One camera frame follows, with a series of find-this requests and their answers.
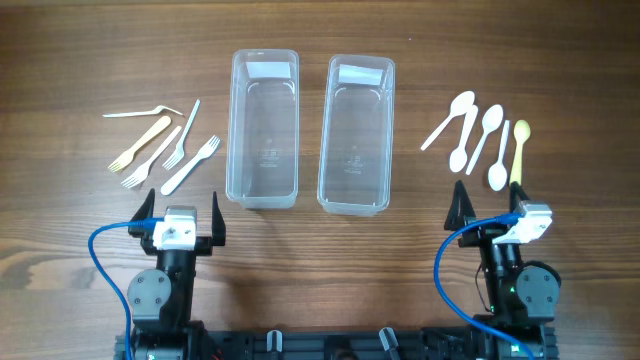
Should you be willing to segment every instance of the yellow plastic spoon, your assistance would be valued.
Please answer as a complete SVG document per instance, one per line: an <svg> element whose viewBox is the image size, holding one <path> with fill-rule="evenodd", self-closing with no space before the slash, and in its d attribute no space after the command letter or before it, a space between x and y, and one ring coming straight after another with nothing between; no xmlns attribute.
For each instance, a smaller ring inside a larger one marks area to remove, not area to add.
<svg viewBox="0 0 640 360"><path fill-rule="evenodd" d="M513 127L513 137L516 138L516 155L513 157L509 184L517 182L522 185L522 146L529 139L529 136L531 136L529 123L518 120L516 126Z"/></svg>

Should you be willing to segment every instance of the spoon bowl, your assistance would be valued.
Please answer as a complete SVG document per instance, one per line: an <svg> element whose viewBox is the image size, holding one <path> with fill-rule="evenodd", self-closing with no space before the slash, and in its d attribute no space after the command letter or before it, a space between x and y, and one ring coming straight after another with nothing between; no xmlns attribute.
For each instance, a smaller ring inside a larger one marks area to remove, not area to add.
<svg viewBox="0 0 640 360"><path fill-rule="evenodd" d="M502 106L493 105L482 117L482 129L485 132L496 131L500 127L500 124L502 124L503 116L504 110L502 110Z"/></svg>
<svg viewBox="0 0 640 360"><path fill-rule="evenodd" d="M451 108L449 111L449 117L464 115L469 111L469 108L473 105L476 99L476 94L473 91L465 91L462 94L456 96L451 102Z"/></svg>
<svg viewBox="0 0 640 360"><path fill-rule="evenodd" d="M529 123L525 120L518 120L516 126L513 127L513 137L516 138L516 142L524 144L529 136L531 136Z"/></svg>
<svg viewBox="0 0 640 360"><path fill-rule="evenodd" d="M496 163L489 168L489 186L493 191L500 191L507 183L507 169L502 163Z"/></svg>
<svg viewBox="0 0 640 360"><path fill-rule="evenodd" d="M456 148L449 156L449 168L453 172L460 172L467 164L467 152L464 148Z"/></svg>

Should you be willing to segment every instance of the clear plastic container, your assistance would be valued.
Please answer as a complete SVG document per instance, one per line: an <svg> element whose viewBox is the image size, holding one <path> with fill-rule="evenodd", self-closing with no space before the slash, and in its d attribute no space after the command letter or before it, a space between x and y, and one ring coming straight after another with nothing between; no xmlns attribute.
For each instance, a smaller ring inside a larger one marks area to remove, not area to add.
<svg viewBox="0 0 640 360"><path fill-rule="evenodd" d="M292 50L240 50L233 56L227 197L245 208L296 202L298 73Z"/></svg>
<svg viewBox="0 0 640 360"><path fill-rule="evenodd" d="M391 59L331 59L318 175L327 212L371 216L389 205L394 95Z"/></svg>

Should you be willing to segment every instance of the wood grain surface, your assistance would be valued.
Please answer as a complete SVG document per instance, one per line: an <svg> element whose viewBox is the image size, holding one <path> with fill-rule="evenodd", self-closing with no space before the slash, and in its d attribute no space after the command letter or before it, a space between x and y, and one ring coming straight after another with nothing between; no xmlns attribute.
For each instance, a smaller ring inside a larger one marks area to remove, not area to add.
<svg viewBox="0 0 640 360"><path fill-rule="evenodd" d="M173 195L158 194L157 215L195 205L202 231L211 193L223 195L228 245L198 262L194 318L210 330L462 325L437 294L433 260L456 180L480 217L507 210L506 191L485 180L499 135L470 176L448 168L462 118L428 151L419 147L451 100L473 89L480 116L499 103L532 129L523 185L555 214L523 256L563 276L561 358L640 358L638 2L162 2L0 8L0 358L111 359L124 316L87 238L129 219L172 172L160 166L167 151L141 189L123 188L163 136L123 174L107 166L158 117L101 114L159 104L188 113L199 98L192 156L213 134L227 140L231 57L251 48L300 55L300 191L290 210L231 203L223 146ZM316 199L334 54L396 63L391 203L373 218L330 215ZM481 133L478 121L469 153ZM514 149L511 138L507 168ZM100 236L97 252L123 289L154 266L122 230ZM472 314L483 311L478 262L477 250L452 247L442 268L446 290Z"/></svg>

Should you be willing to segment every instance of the cutlery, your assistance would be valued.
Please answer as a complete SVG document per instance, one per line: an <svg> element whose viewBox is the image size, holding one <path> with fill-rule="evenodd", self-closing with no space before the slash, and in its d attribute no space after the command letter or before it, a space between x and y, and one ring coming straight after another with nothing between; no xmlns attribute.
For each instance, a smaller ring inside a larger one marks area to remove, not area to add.
<svg viewBox="0 0 640 360"><path fill-rule="evenodd" d="M529 123L524 120L518 120L516 125L513 127L513 137L516 138L516 154L513 157L509 184L517 182L522 185L522 147L529 139L529 136L531 136Z"/></svg>
<svg viewBox="0 0 640 360"><path fill-rule="evenodd" d="M158 150L156 150L156 152L154 152L153 155L151 155L149 160L145 161L144 164L138 166L138 168L136 169L136 171L133 172L133 174L131 174L128 178L124 179L124 181L122 182L122 186L126 187L127 189L131 189L132 187L145 181L149 176L149 170L151 169L151 165L153 164L153 162L156 161L158 156L160 156L160 154L162 154L162 152L167 147L169 147L169 144L171 144L171 141L175 139L175 137L178 135L180 130L182 130L181 126L178 126L177 128L173 129L171 134L169 134L169 136L162 142Z"/></svg>
<svg viewBox="0 0 640 360"><path fill-rule="evenodd" d="M462 126L462 134L460 135L460 144L455 150L453 150L453 152L451 152L451 156L449 156L449 168L453 172L459 172L467 163L467 151L465 147L477 116L478 107L471 105L471 108L464 116L464 125Z"/></svg>
<svg viewBox="0 0 640 360"><path fill-rule="evenodd" d="M471 160L469 161L469 165L467 166L467 175L471 174L473 167L476 166L476 162L478 161L478 157L480 157L480 152L482 151L484 142L487 141L487 136L489 136L489 133L497 130L500 127L503 114L504 111L502 110L502 106L500 105L493 105L489 108L489 110L487 110L486 113L484 113L484 116L482 117L482 129L484 133L480 138L478 146L476 146L476 150L473 152L473 155L471 155Z"/></svg>
<svg viewBox="0 0 640 360"><path fill-rule="evenodd" d="M220 138L214 135L198 150L193 159L162 185L162 188L160 188L162 195L171 194L201 160L210 157L216 152L218 145L220 145Z"/></svg>
<svg viewBox="0 0 640 360"><path fill-rule="evenodd" d="M431 145L431 143L438 137L438 135L440 135L442 130L444 130L447 125L449 125L451 119L456 116L466 114L473 105L473 101L475 100L475 98L476 95L473 91L465 91L462 94L456 96L456 98L451 102L449 116L444 119L442 124L440 124L440 126L438 126L433 131L433 133L431 133L431 135L429 135L427 140L425 140L424 144L422 144L422 146L420 147L420 150L424 151L427 147L429 147L429 145Z"/></svg>
<svg viewBox="0 0 640 360"><path fill-rule="evenodd" d="M191 115L189 115L189 120L187 121L187 125L184 127L184 131L182 132L182 136L178 143L176 143L176 149L173 151L173 154L162 164L167 170L171 170L177 163L179 163L184 157L184 140L187 138L187 134L191 129L191 124L193 124L193 119L196 118L196 113L198 112L198 108L200 107L200 99L196 100L196 104L193 106L193 110L191 110Z"/></svg>
<svg viewBox="0 0 640 360"><path fill-rule="evenodd" d="M502 164L502 159L504 157L504 151L507 149L507 142L509 141L509 123L509 120L504 121L498 161L489 168L489 186L491 186L493 191L500 191L507 183L507 169Z"/></svg>
<svg viewBox="0 0 640 360"><path fill-rule="evenodd" d="M105 115L102 115L102 117L129 117L129 116L142 116L142 115L158 115L158 114L160 114L162 112L162 110L173 111L174 113L176 113L176 114L178 114L180 116L184 116L178 110L173 110L172 108L164 106L164 105L158 105L158 106L156 106L155 109L149 110L149 111L137 111L137 112L120 113L120 114L105 114Z"/></svg>
<svg viewBox="0 0 640 360"><path fill-rule="evenodd" d="M112 162L111 165L109 165L109 170L117 172L131 164L131 161L133 161L133 157L136 152L140 150L140 148L143 147L144 144L148 143L149 140L160 134L162 130L166 129L170 124L170 117L161 117L158 121L156 121L155 124L153 124L153 126L151 126L151 128L149 128L149 130L147 130L146 133L144 133L144 135L142 135L140 139L138 139L138 141L136 141L135 144L133 144L132 147L120 154L120 156L118 156L118 158L114 162Z"/></svg>

